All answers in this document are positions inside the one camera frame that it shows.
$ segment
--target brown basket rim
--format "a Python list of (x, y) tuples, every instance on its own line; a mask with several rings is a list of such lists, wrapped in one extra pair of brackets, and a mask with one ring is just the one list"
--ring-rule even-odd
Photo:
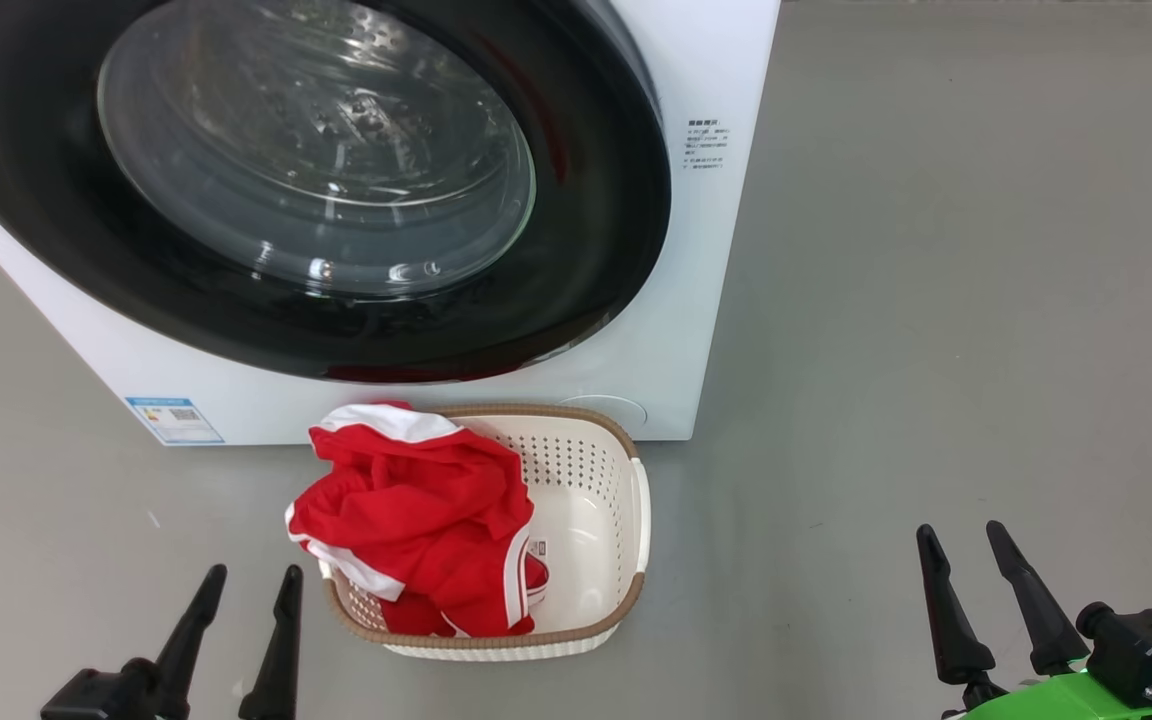
[[(596, 414), (593, 410), (585, 410), (584, 407), (561, 407), (561, 406), (521, 406), (521, 404), (480, 404), (480, 406), (452, 406), (442, 407), (442, 409), (434, 410), (434, 414), (445, 416), (445, 418), (473, 418), (475, 416), (483, 415), (524, 415), (533, 416), (535, 418), (564, 418), (570, 420), (589, 420), (589, 423), (594, 423), (605, 430), (608, 430), (612, 435), (614, 435), (621, 446), (626, 448), (626, 454), (631, 458), (639, 456), (639, 452), (634, 446), (630, 434), (626, 433), (626, 430), (617, 425), (615, 420), (608, 418), (607, 415)], [(347, 588), (344, 592), (349, 592), (349, 579), (344, 578), (340, 570), (332, 570), (332, 578), (323, 579), (323, 589), (328, 597), (328, 606), (332, 609), (332, 614), (338, 616), (340, 623), (349, 629), (349, 632), (358, 635), (362, 639), (380, 643), (380, 644), (393, 644), (393, 646), (402, 647), (420, 647), (426, 650), (507, 650), (517, 647), (536, 647), (543, 646), (543, 644), (558, 644), (567, 643), (574, 641), (584, 641), (588, 638), (593, 638), (596, 635), (607, 632), (614, 626), (621, 623), (628, 612), (634, 607), (634, 604), (639, 600), (639, 596), (643, 594), (643, 583), (645, 582), (645, 573), (636, 573), (634, 579), (630, 582), (630, 588), (626, 591), (626, 597), (621, 598), (621, 602), (609, 612), (607, 616), (599, 620), (598, 623), (590, 626), (584, 626), (584, 628), (573, 628), (570, 630), (556, 630), (555, 632), (538, 632), (531, 635), (507, 635), (507, 637), (499, 638), (439, 638), (429, 637), (427, 635), (403, 635), (396, 632), (380, 632), (380, 630), (372, 630), (365, 628), (365, 626), (358, 624), (358, 621), (349, 615), (349, 611), (346, 609), (344, 604), (340, 601), (340, 588)]]

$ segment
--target basket handle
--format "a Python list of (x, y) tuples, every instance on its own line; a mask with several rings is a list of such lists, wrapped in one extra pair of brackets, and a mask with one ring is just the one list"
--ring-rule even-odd
[(649, 471), (643, 465), (643, 461), (635, 457), (634, 475), (637, 482), (637, 510), (639, 510), (639, 568), (637, 571), (646, 573), (649, 569), (649, 555), (652, 552), (652, 492), (649, 491)]

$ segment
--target perforated basket wall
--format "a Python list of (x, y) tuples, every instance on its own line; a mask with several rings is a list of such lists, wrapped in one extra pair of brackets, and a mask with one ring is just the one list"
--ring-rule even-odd
[(435, 660), (539, 660), (600, 646), (643, 591), (652, 503), (643, 462), (626, 431), (593, 411), (552, 406), (444, 409), (522, 456), (536, 506), (532, 539), (547, 544), (550, 588), (531, 611), (536, 630), (508, 638), (438, 638), (385, 629), (380, 606), (324, 566), (329, 606), (347, 628), (402, 655)]

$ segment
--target washing machine door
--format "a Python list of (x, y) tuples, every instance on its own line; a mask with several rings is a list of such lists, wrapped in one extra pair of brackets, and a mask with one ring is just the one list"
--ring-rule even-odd
[(664, 242), (626, 38), (570, 0), (0, 0), (0, 223), (229, 359), (508, 372), (613, 318)]

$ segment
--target red clothing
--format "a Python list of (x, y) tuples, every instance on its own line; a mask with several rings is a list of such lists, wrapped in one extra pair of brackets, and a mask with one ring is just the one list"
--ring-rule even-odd
[(531, 632), (515, 452), (393, 406), (342, 407), (310, 438), (332, 471), (288, 507), (288, 535), (379, 597), (389, 632)]

